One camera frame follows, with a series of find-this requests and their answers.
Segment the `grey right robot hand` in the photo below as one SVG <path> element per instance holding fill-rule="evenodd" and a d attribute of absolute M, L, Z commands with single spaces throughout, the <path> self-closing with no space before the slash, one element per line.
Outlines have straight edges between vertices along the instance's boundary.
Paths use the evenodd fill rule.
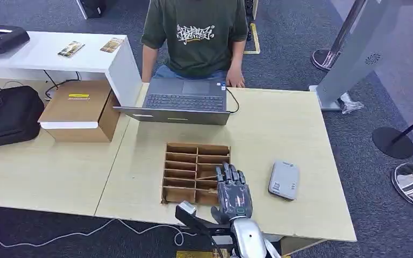
<path fill-rule="evenodd" d="M 233 164 L 223 162 L 216 167 L 219 207 L 211 208 L 211 215 L 219 224 L 228 224 L 236 218 L 250 218 L 253 204 L 244 173 Z"/>

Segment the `person's left hand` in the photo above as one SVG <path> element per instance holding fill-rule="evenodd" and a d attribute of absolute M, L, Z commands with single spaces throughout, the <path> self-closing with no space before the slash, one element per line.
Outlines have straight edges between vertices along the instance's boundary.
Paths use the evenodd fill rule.
<path fill-rule="evenodd" d="M 226 75 L 226 86 L 233 87 L 233 88 L 244 88 L 245 87 L 245 79 L 242 74 L 242 70 L 240 67 L 235 68 L 231 67 Z"/>

